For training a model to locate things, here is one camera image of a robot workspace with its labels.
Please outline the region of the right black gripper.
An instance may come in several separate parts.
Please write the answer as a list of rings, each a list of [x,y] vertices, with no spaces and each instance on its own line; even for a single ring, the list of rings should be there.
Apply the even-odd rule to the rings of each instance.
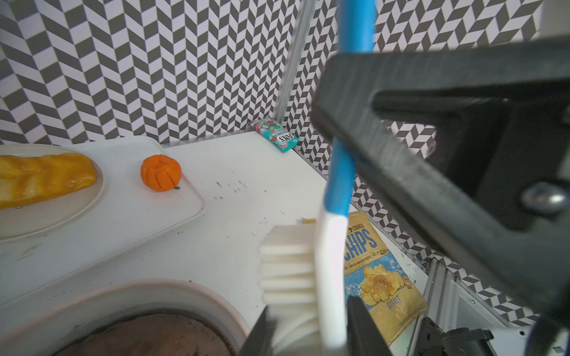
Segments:
[[[313,99],[406,231],[569,325],[569,38],[330,58]]]

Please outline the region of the blue white scrub brush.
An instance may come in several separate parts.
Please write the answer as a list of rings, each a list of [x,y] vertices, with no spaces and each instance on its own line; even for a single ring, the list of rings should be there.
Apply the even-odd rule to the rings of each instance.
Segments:
[[[260,246],[270,355],[348,355],[344,248],[356,168],[332,140],[323,203],[313,224],[279,225]]]

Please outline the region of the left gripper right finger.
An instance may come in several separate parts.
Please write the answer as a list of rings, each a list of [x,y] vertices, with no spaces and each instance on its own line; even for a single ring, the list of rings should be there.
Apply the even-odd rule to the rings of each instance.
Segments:
[[[389,346],[360,298],[348,298],[347,317],[349,355],[392,356]]]

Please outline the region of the white ceramic pot with soil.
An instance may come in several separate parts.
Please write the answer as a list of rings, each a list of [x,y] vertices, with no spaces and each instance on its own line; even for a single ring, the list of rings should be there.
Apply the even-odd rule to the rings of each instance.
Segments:
[[[52,355],[75,341],[148,314],[191,317],[218,332],[236,352],[249,335],[225,298],[197,283],[141,280],[83,295],[35,317],[1,338],[2,355]]]

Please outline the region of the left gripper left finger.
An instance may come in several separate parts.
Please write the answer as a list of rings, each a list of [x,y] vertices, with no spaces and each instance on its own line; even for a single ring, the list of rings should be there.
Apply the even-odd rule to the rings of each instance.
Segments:
[[[239,356],[273,356],[274,320],[266,306],[244,341]]]

